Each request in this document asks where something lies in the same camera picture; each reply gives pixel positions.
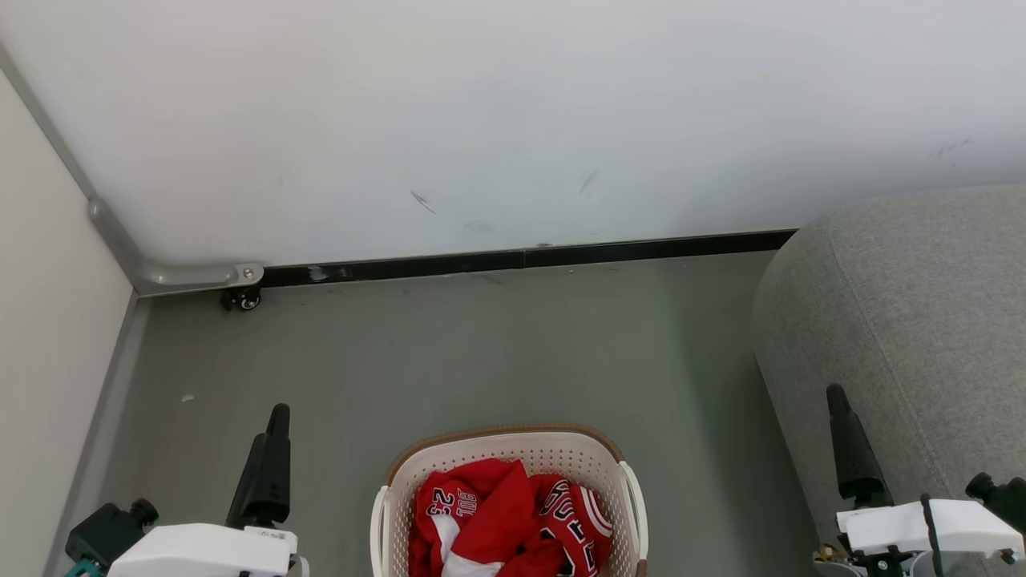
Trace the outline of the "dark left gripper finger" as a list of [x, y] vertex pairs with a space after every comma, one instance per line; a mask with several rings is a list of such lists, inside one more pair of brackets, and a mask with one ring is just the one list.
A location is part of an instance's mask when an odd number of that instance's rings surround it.
[[289, 425], [289, 406], [275, 405], [266, 430], [250, 446], [228, 508], [228, 528], [278, 529], [289, 517], [292, 479]]

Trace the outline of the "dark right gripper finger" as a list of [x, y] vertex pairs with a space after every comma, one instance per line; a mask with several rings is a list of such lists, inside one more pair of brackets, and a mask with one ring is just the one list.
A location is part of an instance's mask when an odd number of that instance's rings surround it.
[[826, 388], [837, 490], [856, 508], [893, 505], [882, 468], [842, 385]]

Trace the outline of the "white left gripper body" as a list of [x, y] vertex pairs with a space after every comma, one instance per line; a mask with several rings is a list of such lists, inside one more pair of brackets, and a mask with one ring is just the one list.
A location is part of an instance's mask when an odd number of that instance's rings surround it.
[[154, 528], [115, 559], [110, 576], [286, 576], [297, 554], [292, 532], [212, 523]]

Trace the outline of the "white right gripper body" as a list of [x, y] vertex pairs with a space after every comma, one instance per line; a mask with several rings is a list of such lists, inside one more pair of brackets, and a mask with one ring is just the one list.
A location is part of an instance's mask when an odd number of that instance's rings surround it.
[[883, 554], [898, 551], [936, 551], [945, 554], [983, 554], [987, 557], [1011, 551], [1024, 555], [1022, 534], [979, 502], [953, 499], [928, 501], [935, 546], [931, 545], [926, 512], [920, 502], [900, 506], [840, 511], [837, 527], [849, 538], [853, 551]]

